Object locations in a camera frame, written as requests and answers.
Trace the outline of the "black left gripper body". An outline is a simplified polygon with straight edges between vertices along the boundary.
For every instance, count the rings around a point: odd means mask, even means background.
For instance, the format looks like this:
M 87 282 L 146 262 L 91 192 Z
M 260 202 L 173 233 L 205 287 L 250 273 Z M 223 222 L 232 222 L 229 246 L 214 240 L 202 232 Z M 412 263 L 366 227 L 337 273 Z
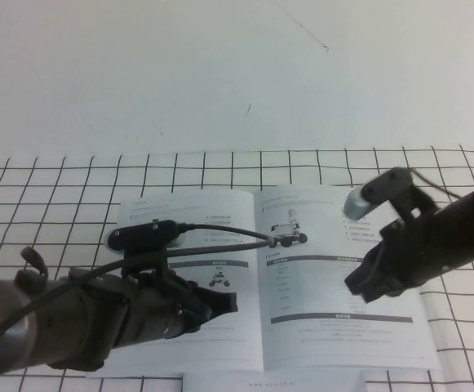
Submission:
M 181 307 L 204 304 L 191 293 L 188 280 L 173 271 L 165 275 L 141 273 L 130 279 L 135 284 L 135 294 L 130 298 L 116 349 L 190 333 L 184 331 Z

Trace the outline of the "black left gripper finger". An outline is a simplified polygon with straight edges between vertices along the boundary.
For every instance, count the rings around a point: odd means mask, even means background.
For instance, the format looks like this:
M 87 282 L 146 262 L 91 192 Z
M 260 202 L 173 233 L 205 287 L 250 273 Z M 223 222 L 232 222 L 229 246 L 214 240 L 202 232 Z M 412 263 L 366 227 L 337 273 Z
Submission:
M 197 332 L 204 323 L 210 321 L 212 308 L 210 306 L 182 306 L 181 318 L 185 332 Z
M 211 317 L 237 312 L 237 294 L 235 292 L 217 292 L 201 287 L 197 282 L 188 281 L 191 293 L 204 305 L 210 308 Z

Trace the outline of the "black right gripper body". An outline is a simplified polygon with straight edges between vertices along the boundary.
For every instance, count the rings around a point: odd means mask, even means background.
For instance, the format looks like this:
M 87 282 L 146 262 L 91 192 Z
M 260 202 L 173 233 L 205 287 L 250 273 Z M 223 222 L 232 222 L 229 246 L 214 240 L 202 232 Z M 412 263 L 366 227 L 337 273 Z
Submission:
M 453 223 L 451 213 L 438 211 L 409 224 L 395 220 L 380 230 L 379 272 L 386 295 L 400 295 L 454 269 Z

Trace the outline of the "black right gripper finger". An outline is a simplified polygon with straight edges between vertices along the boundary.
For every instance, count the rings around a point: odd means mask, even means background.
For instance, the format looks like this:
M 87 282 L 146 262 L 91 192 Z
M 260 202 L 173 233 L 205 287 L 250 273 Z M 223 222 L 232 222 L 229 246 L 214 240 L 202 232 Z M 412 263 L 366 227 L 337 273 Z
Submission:
M 388 275 L 388 250 L 385 242 L 369 250 L 363 261 L 345 278 L 344 282 L 354 296 L 360 296 L 362 283 L 374 274 Z
M 399 296 L 401 282 L 386 274 L 374 274 L 361 285 L 361 297 L 365 303 L 370 303 L 383 296 Z

